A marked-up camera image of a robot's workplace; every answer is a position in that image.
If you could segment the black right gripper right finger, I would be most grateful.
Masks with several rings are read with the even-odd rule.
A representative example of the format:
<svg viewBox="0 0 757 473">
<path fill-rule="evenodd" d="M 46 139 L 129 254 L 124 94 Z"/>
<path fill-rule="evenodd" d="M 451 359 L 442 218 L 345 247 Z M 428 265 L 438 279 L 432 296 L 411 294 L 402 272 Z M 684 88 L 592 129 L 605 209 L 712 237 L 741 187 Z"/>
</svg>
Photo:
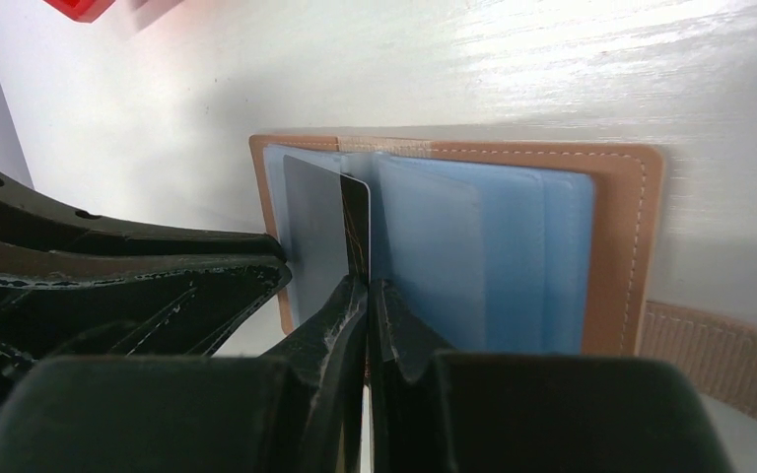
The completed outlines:
<svg viewBox="0 0 757 473">
<path fill-rule="evenodd" d="M 640 358 L 459 351 L 370 286 L 377 472 L 728 472 L 691 383 Z"/>
</svg>

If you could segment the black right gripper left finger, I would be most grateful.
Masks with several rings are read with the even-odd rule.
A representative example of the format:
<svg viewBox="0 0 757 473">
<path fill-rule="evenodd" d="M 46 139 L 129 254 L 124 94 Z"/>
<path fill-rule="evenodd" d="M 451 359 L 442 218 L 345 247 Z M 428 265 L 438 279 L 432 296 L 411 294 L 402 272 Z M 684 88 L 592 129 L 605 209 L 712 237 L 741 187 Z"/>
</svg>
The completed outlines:
<svg viewBox="0 0 757 473">
<path fill-rule="evenodd" d="M 255 358 L 43 362 L 0 409 L 0 472 L 355 472 L 367 311 L 346 277 Z"/>
</svg>

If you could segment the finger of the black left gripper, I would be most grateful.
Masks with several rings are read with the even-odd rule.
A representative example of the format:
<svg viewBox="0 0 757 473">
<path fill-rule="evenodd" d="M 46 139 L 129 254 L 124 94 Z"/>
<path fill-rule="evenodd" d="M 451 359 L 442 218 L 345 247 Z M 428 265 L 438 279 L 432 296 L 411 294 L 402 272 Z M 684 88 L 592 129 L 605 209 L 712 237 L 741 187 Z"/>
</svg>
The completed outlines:
<svg viewBox="0 0 757 473">
<path fill-rule="evenodd" d="M 270 235 L 152 225 L 91 214 L 0 172 L 0 241 L 98 256 L 245 254 L 286 259 Z"/>
<path fill-rule="evenodd" d="M 291 280 L 274 253 L 90 255 L 0 240 L 0 392 L 61 356 L 211 356 Z"/>
</svg>

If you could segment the tan leather card holder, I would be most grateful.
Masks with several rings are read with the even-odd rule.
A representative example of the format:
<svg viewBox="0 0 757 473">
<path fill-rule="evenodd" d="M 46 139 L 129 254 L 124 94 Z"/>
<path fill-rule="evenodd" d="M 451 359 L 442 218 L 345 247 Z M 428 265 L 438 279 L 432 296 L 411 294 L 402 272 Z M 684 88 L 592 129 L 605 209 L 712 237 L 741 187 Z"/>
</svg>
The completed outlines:
<svg viewBox="0 0 757 473">
<path fill-rule="evenodd" d="M 656 149 L 296 135 L 249 146 L 265 228 L 291 272 L 288 155 L 369 186 L 371 274 L 456 347 L 657 358 L 757 420 L 757 327 L 646 296 Z M 285 332 L 301 325 L 293 284 L 279 296 Z"/>
</svg>

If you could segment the red plastic bin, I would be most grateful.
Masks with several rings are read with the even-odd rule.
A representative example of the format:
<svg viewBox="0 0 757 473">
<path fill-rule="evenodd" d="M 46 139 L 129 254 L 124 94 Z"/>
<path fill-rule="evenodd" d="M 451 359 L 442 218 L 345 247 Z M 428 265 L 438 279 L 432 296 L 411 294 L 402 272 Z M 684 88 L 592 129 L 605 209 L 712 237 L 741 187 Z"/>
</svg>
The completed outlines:
<svg viewBox="0 0 757 473">
<path fill-rule="evenodd" d="M 90 24 L 99 18 L 114 0 L 44 0 L 44 2 L 68 19 Z"/>
</svg>

